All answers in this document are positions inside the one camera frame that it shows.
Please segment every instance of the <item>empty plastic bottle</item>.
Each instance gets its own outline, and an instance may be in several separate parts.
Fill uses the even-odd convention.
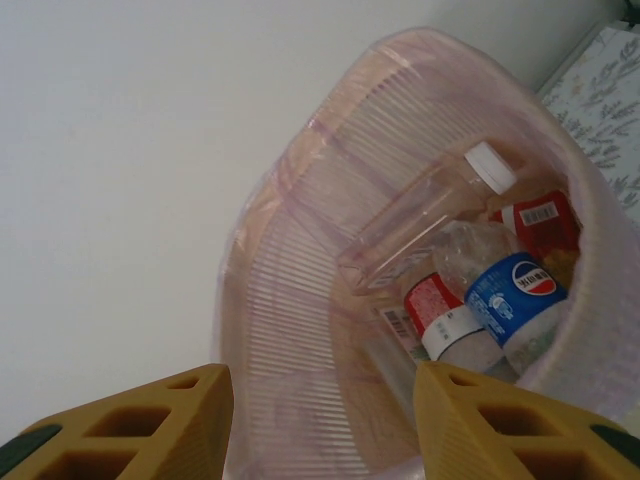
[[[435,265],[522,374],[553,342],[566,290],[498,223],[454,222]]]

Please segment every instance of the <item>clear plastic bottle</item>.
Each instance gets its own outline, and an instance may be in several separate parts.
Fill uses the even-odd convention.
[[[338,257],[352,293],[385,288],[430,256],[429,241],[454,219],[472,220],[487,202],[513,187],[522,172],[487,142],[443,162],[408,188]]]
[[[567,292],[498,223],[454,222],[434,261],[519,374],[553,342]]]

